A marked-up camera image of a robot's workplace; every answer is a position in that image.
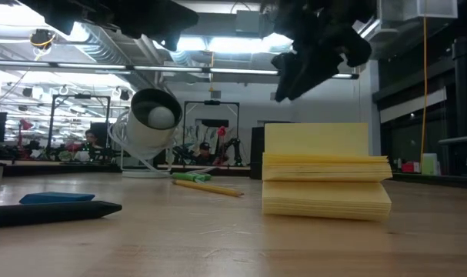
wooden table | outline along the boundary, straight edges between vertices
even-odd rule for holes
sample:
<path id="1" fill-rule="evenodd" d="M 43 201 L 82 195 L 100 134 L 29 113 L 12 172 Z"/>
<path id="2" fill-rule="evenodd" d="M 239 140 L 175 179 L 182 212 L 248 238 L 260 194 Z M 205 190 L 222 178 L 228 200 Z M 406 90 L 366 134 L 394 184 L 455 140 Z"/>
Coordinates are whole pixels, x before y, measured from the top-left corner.
<path id="1" fill-rule="evenodd" d="M 386 182 L 383 224 L 261 214 L 261 182 L 215 178 L 241 199 L 94 173 L 4 178 L 30 192 L 122 203 L 106 219 L 0 229 L 0 277 L 467 276 L 467 190 Z"/>

yellow pencil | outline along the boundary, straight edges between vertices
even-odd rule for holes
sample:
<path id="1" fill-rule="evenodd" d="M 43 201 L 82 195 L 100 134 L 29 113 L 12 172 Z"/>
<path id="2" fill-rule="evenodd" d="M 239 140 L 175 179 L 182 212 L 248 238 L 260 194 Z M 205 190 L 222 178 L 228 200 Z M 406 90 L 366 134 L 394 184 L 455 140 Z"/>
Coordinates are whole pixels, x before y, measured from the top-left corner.
<path id="1" fill-rule="evenodd" d="M 198 184 L 196 182 L 184 181 L 184 180 L 175 180 L 174 183 L 176 185 L 185 186 L 191 189 L 200 189 L 203 191 L 214 192 L 214 193 L 219 193 L 223 195 L 230 195 L 230 196 L 235 196 L 235 197 L 240 197 L 243 195 L 242 192 L 239 192 L 237 190 L 221 188 L 221 187 L 217 187 L 214 185 Z"/>

ball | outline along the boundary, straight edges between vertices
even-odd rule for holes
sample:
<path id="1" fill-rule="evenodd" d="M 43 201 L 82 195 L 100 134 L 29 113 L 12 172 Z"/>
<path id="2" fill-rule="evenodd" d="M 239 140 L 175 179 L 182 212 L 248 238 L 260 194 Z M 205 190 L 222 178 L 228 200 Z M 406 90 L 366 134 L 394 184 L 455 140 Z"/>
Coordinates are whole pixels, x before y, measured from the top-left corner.
<path id="1" fill-rule="evenodd" d="M 173 112 L 166 107 L 157 107 L 150 111 L 148 115 L 148 125 L 156 129 L 173 128 L 175 116 Z"/>

light fixture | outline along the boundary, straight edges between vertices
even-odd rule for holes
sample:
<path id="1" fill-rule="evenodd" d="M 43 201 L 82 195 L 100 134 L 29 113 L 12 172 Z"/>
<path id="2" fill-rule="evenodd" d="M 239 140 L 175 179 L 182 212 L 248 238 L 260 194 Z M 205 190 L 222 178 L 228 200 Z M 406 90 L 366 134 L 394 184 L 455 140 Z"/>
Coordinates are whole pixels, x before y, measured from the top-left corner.
<path id="1" fill-rule="evenodd" d="M 9 118 L 31 118 L 38 120 L 50 120 L 50 115 L 16 115 L 8 114 Z M 78 119 L 82 122 L 105 122 L 105 118 L 95 117 L 95 116 L 76 116 L 76 115 L 54 115 L 54 119 L 64 120 L 64 119 Z M 110 123 L 116 122 L 117 118 L 108 118 Z"/>
<path id="2" fill-rule="evenodd" d="M 122 89 L 122 92 L 120 93 L 120 100 L 122 101 L 128 101 L 131 98 L 131 96 L 128 94 L 127 89 Z"/>
<path id="3" fill-rule="evenodd" d="M 103 87 L 115 87 L 121 86 L 131 88 L 130 84 L 113 74 L 94 74 L 94 73 L 68 73 L 60 72 L 57 73 L 63 80 L 71 80 L 75 83 L 75 86 L 103 86 Z"/>
<path id="4" fill-rule="evenodd" d="M 181 37 L 178 40 L 177 51 L 203 51 L 205 50 L 204 39 L 201 37 Z"/>
<path id="5" fill-rule="evenodd" d="M 278 71 L 277 70 L 235 69 L 235 68 L 211 68 L 211 73 L 277 75 Z"/>
<path id="6" fill-rule="evenodd" d="M 131 75 L 132 72 L 129 70 L 119 71 L 119 70 L 95 70 L 96 74 L 119 74 L 119 75 Z"/>
<path id="7" fill-rule="evenodd" d="M 78 106 L 74 106 L 72 105 L 70 108 L 69 108 L 70 111 L 74 111 L 74 112 L 78 112 L 78 113 L 82 113 L 82 114 L 85 114 L 86 113 L 86 109 L 85 108 L 82 108 L 82 107 L 78 107 Z"/>
<path id="8" fill-rule="evenodd" d="M 213 38 L 208 47 L 209 51 L 217 53 L 259 53 L 269 49 L 262 44 L 260 38 Z"/>
<path id="9" fill-rule="evenodd" d="M 23 94 L 23 96 L 25 96 L 25 97 L 32 97 L 32 95 L 33 95 L 33 88 L 24 88 L 22 94 Z"/>
<path id="10" fill-rule="evenodd" d="M 110 70 L 125 69 L 125 65 L 59 63 L 58 66 L 63 67 L 63 68 L 110 69 Z"/>
<path id="11" fill-rule="evenodd" d="M 358 75 L 357 74 L 347 74 L 347 73 L 339 73 L 334 76 L 333 78 L 343 78 L 343 79 L 357 79 Z"/>
<path id="12" fill-rule="evenodd" d="M 280 35 L 277 33 L 272 33 L 271 35 L 268 35 L 262 39 L 262 43 L 269 47 L 274 47 L 274 46 L 283 46 L 283 45 L 291 45 L 293 43 L 293 40 L 290 38 L 287 38 L 284 35 Z"/>
<path id="13" fill-rule="evenodd" d="M 0 25 L 47 26 L 43 16 L 24 5 L 0 5 Z"/>
<path id="14" fill-rule="evenodd" d="M 140 66 L 134 67 L 135 70 L 142 71 L 160 71 L 160 72 L 202 72 L 202 68 L 180 67 L 180 66 Z"/>
<path id="15" fill-rule="evenodd" d="M 363 31 L 360 35 L 362 38 L 366 38 L 377 26 L 380 24 L 380 19 L 376 19 L 365 31 Z"/>
<path id="16" fill-rule="evenodd" d="M 48 62 L 5 61 L 5 60 L 0 60 L 0 65 L 27 66 L 27 67 L 49 67 L 50 66 Z"/>
<path id="17" fill-rule="evenodd" d="M 68 37 L 70 42 L 86 42 L 89 38 L 89 33 L 79 22 L 74 22 L 71 34 Z"/>
<path id="18" fill-rule="evenodd" d="M 67 95 L 69 92 L 69 88 L 67 88 L 67 85 L 63 85 L 61 88 L 58 89 L 58 93 L 60 95 Z"/>
<path id="19" fill-rule="evenodd" d="M 33 87 L 32 97 L 37 100 L 42 100 L 43 96 L 43 87 L 36 85 Z"/>
<path id="20" fill-rule="evenodd" d="M 120 87 L 116 87 L 112 90 L 112 97 L 120 97 L 122 90 Z"/>

blue object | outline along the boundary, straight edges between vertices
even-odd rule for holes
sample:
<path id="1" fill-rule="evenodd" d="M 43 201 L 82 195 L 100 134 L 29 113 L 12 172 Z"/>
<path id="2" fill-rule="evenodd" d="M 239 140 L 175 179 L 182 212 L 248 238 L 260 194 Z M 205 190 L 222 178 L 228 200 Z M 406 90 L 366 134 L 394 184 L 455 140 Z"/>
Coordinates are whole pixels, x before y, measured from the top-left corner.
<path id="1" fill-rule="evenodd" d="M 85 193 L 40 192 L 27 194 L 19 202 L 22 204 L 81 202 L 91 201 L 94 197 L 95 195 Z"/>

